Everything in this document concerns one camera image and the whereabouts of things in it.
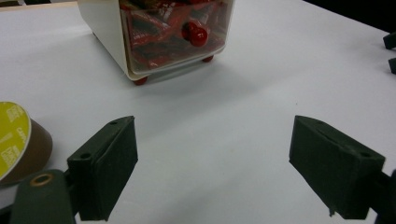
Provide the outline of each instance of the white table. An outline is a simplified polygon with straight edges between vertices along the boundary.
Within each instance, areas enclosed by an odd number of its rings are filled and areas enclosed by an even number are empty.
[[[135,116],[139,162],[108,223],[347,223],[328,216],[289,164],[293,120],[347,133],[387,157],[390,175],[396,76],[385,35],[299,0],[236,1],[212,63],[136,87],[76,3],[9,8],[0,12],[0,101],[51,133],[46,168],[61,170],[107,122]],[[14,194],[1,187],[0,207]]]

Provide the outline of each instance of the yellow label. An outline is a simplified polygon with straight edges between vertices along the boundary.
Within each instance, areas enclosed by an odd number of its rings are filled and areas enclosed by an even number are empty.
[[[0,102],[0,179],[19,161],[30,138],[26,111],[11,102]]]

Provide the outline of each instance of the white plastic box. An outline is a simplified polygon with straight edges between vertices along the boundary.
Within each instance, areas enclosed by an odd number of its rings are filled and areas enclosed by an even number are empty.
[[[233,0],[78,0],[82,18],[135,84],[210,62],[225,48]]]

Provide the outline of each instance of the tape roll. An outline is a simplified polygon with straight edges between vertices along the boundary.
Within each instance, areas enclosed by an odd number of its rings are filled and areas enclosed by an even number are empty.
[[[0,184],[12,184],[40,171],[52,151],[50,134],[26,110],[0,102]]]

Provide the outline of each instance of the transparent drawer front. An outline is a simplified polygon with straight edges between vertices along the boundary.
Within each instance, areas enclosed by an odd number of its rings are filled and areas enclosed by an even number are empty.
[[[120,0],[129,69],[151,74],[197,60],[225,47],[232,0]]]

